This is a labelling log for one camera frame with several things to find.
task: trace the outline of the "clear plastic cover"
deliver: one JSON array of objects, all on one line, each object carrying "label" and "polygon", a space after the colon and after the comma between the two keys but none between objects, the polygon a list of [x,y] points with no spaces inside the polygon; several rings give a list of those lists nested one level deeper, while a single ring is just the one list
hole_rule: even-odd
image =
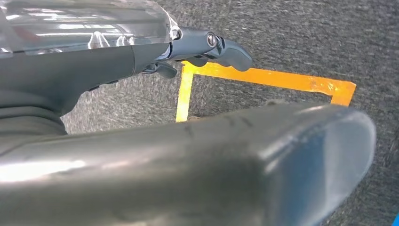
[{"label": "clear plastic cover", "polygon": [[0,58],[169,43],[175,19],[150,0],[0,0]]}]

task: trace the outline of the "blue object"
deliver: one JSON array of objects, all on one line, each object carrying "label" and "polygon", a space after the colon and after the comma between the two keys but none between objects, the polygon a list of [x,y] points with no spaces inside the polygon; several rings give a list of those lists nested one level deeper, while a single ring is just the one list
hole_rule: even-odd
[{"label": "blue object", "polygon": [[399,214],[396,216],[396,219],[393,222],[392,226],[399,226]]}]

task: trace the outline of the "yellow tape line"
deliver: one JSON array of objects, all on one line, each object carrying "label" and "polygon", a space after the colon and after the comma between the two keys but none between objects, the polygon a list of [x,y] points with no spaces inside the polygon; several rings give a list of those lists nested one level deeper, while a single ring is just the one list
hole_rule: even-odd
[{"label": "yellow tape line", "polygon": [[187,121],[188,109],[190,106],[191,86],[194,73],[187,69],[185,65],[182,69],[182,82],[180,83],[179,97],[177,100],[176,122]]},{"label": "yellow tape line", "polygon": [[299,91],[319,92],[332,96],[332,104],[343,106],[349,106],[356,89],[356,84],[350,81],[256,68],[251,68],[246,72],[239,72],[232,67],[223,67],[214,63],[207,63],[204,67],[196,67],[188,62],[184,62],[182,83],[180,85],[180,92],[177,101],[176,122],[187,120],[194,74]]}]

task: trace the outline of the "screw head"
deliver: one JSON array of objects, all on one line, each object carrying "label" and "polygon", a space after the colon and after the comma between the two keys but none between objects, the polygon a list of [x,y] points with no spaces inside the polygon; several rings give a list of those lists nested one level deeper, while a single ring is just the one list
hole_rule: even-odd
[{"label": "screw head", "polygon": [[209,33],[208,36],[207,36],[207,42],[208,42],[208,45],[209,45],[210,47],[216,47],[216,45],[217,45],[217,39],[216,39],[215,34]]}]

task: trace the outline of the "orange floor marking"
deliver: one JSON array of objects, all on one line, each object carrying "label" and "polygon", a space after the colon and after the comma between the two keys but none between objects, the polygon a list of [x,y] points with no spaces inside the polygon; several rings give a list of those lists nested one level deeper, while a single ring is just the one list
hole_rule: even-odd
[{"label": "orange floor marking", "polygon": [[176,122],[187,120],[192,79],[194,74],[215,78],[245,81],[268,86],[294,89],[307,92],[318,92],[332,96],[331,103],[349,106],[356,84],[350,81],[334,80],[302,74],[277,72],[251,68],[246,72],[239,72],[232,67],[223,67],[219,64],[207,63],[204,67],[196,67],[184,62],[182,83],[177,101]]}]

